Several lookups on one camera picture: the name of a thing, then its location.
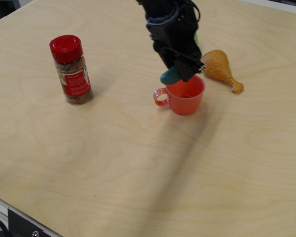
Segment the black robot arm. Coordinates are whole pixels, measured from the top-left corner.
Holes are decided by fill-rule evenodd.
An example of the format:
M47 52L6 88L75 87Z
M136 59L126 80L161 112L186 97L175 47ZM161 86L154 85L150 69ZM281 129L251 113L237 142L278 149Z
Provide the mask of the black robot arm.
M202 53L197 43L201 14L191 0L139 0L153 48L168 68L160 78L164 85L188 82L201 72Z

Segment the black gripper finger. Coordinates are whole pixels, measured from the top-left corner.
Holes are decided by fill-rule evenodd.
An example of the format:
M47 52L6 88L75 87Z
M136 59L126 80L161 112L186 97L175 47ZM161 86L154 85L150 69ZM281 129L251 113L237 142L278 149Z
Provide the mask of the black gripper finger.
M159 54L167 68L170 68L175 64L177 53L173 48L172 42L165 43L161 41L155 41L153 43L153 48L155 52Z
M177 59L175 61L175 66L180 76L180 79L183 82L188 82L196 73L201 73L205 64L198 60L190 60L190 59Z

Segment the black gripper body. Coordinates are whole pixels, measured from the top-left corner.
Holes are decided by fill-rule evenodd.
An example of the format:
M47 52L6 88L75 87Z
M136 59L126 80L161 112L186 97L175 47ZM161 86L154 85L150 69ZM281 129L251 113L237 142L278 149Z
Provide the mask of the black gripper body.
M198 60L202 54L194 41L200 11L193 2L146 2L146 28L152 40L172 42L177 59Z

